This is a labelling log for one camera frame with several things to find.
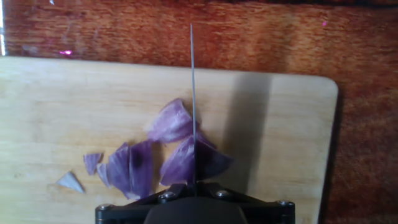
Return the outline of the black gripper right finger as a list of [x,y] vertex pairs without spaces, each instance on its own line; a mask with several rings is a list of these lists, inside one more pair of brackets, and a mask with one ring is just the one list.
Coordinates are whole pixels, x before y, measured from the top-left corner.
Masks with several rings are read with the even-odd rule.
[[199,183],[197,185],[197,195],[233,203],[249,202],[246,195],[227,189],[219,183]]

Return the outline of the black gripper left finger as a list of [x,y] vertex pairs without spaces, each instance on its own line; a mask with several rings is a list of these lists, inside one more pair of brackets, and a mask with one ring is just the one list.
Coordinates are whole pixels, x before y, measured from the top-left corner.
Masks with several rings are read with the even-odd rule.
[[191,185],[172,184],[168,189],[152,194],[144,199],[140,199],[140,204],[157,205],[171,202],[185,197],[192,197],[195,193]]

